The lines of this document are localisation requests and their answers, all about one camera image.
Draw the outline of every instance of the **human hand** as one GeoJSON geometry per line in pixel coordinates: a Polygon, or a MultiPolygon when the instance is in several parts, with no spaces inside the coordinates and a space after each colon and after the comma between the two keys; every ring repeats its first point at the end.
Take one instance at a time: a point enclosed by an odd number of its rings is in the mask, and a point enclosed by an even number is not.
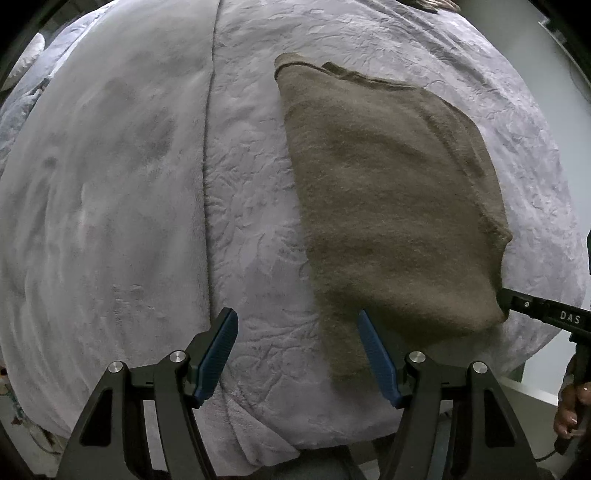
{"type": "Polygon", "coordinates": [[[437,13],[437,10],[449,10],[459,13],[460,7],[451,0],[400,0],[401,3],[409,7],[425,10],[425,12],[437,13]]]}
{"type": "MultiPolygon", "coordinates": [[[[575,361],[575,357],[570,359],[565,378],[573,373],[575,361]]],[[[568,439],[574,435],[572,430],[577,427],[578,418],[575,412],[577,401],[583,405],[591,406],[591,382],[575,387],[570,381],[563,387],[559,398],[558,410],[554,417],[554,431],[559,437],[568,439]]]]}

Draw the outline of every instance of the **brown cloth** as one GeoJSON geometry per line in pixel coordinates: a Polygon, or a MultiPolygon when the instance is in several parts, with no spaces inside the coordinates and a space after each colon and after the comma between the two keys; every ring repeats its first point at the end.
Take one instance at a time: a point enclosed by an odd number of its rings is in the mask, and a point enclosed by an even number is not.
{"type": "Polygon", "coordinates": [[[511,240],[476,125],[427,90],[275,60],[332,378],[369,373],[361,309],[423,348],[497,325],[511,240]]]}

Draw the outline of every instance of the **gray blanket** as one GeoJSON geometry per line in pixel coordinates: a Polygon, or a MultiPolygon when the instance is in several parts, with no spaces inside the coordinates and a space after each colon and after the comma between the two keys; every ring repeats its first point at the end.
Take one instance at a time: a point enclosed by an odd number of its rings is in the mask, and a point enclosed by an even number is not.
{"type": "MultiPolygon", "coordinates": [[[[377,390],[333,388],[320,353],[273,78],[285,51],[419,85],[466,112],[514,234],[504,285],[580,305],[587,263],[548,125],[464,18],[393,0],[216,8],[118,4],[54,76],[7,158],[0,345],[31,419],[68,436],[111,361],[154,362],[231,306],[238,340],[196,414],[219,475],[397,428],[400,412],[377,390]]],[[[556,332],[512,314],[430,353],[459,365],[481,358],[502,374],[556,332]]]]}
{"type": "Polygon", "coordinates": [[[113,0],[64,28],[6,95],[4,101],[0,100],[0,176],[21,128],[44,89],[78,42],[118,1],[113,0]]]}

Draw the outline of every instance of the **pillow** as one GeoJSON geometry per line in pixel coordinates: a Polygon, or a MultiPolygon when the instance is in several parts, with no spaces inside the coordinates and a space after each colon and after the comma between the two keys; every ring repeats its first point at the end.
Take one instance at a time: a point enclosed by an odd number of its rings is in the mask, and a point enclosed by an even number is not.
{"type": "Polygon", "coordinates": [[[35,60],[41,55],[44,48],[45,38],[40,33],[36,33],[21,57],[17,60],[16,65],[8,74],[8,78],[4,82],[4,85],[2,85],[0,92],[14,87],[31,65],[35,63],[35,60]]]}

